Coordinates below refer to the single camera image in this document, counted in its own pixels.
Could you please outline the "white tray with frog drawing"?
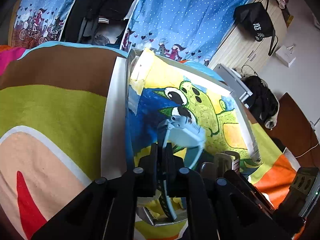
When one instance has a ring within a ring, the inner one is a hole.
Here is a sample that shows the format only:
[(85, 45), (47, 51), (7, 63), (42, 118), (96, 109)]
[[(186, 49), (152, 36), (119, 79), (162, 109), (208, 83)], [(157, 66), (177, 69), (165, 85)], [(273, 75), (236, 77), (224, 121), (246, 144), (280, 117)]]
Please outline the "white tray with frog drawing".
[(235, 90), (213, 70), (182, 64), (146, 50), (112, 64), (101, 141), (101, 173), (121, 176), (154, 142), (180, 153), (195, 168), (202, 153), (233, 151), (242, 173), (261, 157)]

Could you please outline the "wooden bed headboard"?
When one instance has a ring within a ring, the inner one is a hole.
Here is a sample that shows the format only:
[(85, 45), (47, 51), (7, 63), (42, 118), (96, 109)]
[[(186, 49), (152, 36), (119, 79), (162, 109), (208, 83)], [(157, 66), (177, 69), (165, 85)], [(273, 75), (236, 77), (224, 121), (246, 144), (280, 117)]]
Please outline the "wooden bed headboard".
[(319, 167), (319, 140), (315, 129), (289, 93), (279, 99), (275, 128), (265, 132), (281, 142), (301, 167)]

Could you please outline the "pile of dark clothes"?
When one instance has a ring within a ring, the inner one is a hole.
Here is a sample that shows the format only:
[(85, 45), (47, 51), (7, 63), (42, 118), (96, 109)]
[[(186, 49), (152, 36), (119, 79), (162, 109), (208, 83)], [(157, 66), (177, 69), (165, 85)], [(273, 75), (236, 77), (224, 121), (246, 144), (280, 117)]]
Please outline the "pile of dark clothes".
[(275, 128), (279, 113), (279, 101), (268, 88), (267, 83), (259, 76), (251, 75), (243, 79), (246, 87), (252, 92), (244, 103), (250, 113), (267, 129)]

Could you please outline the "white bedside cabinet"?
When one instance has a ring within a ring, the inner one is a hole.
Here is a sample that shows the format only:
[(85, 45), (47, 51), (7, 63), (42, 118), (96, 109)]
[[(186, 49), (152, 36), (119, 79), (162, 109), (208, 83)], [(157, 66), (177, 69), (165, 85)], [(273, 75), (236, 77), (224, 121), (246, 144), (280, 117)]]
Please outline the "white bedside cabinet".
[(223, 81), (229, 86), (237, 98), (244, 102), (253, 95), (249, 88), (241, 80), (241, 75), (236, 71), (224, 66), (223, 64), (217, 64), (214, 67), (214, 72), (216, 72)]

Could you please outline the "beige wooden wardrobe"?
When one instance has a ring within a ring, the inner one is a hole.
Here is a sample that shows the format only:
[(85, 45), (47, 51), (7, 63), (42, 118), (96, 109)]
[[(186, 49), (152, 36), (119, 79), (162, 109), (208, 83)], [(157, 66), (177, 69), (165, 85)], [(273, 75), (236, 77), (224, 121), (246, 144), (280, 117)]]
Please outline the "beige wooden wardrobe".
[[(263, 4), (269, 2), (267, 12), (275, 28), (279, 47), (287, 33), (283, 13), (276, 0), (249, 0), (249, 2), (260, 1)], [(234, 24), (222, 39), (208, 67), (214, 69), (220, 63), (241, 75), (258, 74), (271, 58), (268, 56), (270, 43), (270, 37), (258, 42), (243, 27)]]

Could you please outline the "blue dotted fabric wardrobe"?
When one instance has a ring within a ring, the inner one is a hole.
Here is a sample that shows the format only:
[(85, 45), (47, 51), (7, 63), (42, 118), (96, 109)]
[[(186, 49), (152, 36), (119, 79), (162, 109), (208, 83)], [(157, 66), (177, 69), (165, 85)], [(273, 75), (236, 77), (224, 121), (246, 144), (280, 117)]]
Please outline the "blue dotted fabric wardrobe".
[(249, 0), (21, 0), (10, 44), (49, 41), (123, 51), (150, 49), (175, 61), (207, 66)]

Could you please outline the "white paper gift bag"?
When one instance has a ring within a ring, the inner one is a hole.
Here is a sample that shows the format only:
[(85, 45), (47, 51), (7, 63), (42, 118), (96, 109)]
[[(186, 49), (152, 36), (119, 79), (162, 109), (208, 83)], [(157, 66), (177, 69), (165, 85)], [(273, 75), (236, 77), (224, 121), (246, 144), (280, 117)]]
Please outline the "white paper gift bag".
[(291, 65), (294, 63), (296, 60), (296, 55), (295, 55), (295, 47), (296, 45), (293, 44), (291, 46), (281, 46), (277, 51), (276, 51), (276, 57), (288, 68), (291, 67)]

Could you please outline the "black hanging tote bag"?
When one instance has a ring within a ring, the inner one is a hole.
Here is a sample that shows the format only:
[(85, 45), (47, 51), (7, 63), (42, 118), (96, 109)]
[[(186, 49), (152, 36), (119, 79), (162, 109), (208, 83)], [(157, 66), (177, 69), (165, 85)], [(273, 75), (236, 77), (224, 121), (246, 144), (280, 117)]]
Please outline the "black hanging tote bag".
[(240, 24), (257, 42), (271, 37), (268, 56), (274, 53), (278, 44), (278, 37), (272, 20), (267, 12), (270, 0), (247, 3), (235, 8), (233, 18)]

